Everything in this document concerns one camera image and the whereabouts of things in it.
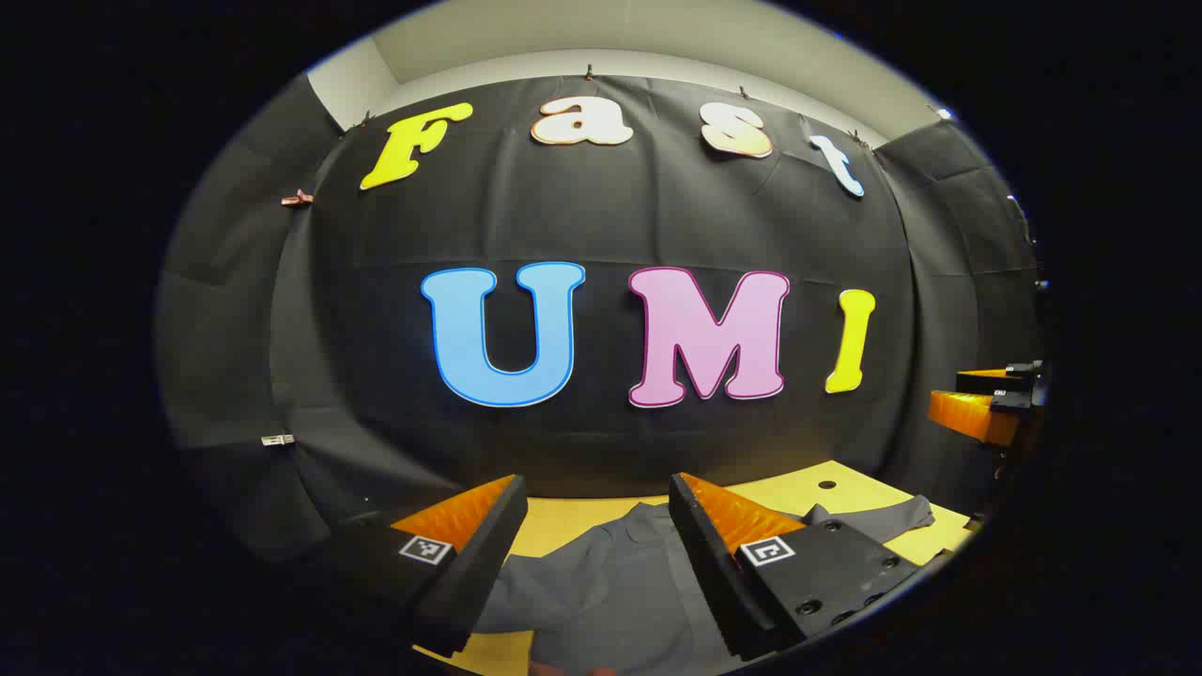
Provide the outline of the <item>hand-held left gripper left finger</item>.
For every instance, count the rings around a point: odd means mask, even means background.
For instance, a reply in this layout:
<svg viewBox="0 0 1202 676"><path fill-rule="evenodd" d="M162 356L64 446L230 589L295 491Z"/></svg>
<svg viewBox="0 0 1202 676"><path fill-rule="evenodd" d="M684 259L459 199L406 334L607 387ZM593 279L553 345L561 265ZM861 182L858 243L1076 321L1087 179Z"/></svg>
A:
<svg viewBox="0 0 1202 676"><path fill-rule="evenodd" d="M405 516L344 524L325 542L325 581L365 619L442 657L468 646L528 512L520 474Z"/></svg>

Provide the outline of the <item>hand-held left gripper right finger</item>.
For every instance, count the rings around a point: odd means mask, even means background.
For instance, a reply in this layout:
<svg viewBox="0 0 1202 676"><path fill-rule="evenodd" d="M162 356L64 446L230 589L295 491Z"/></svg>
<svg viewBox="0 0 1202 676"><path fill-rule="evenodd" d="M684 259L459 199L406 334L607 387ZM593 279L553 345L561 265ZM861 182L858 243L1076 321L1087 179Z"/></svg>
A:
<svg viewBox="0 0 1202 676"><path fill-rule="evenodd" d="M718 484L670 476L670 517L730 654L823 641L926 577L844 518L787 518Z"/></svg>

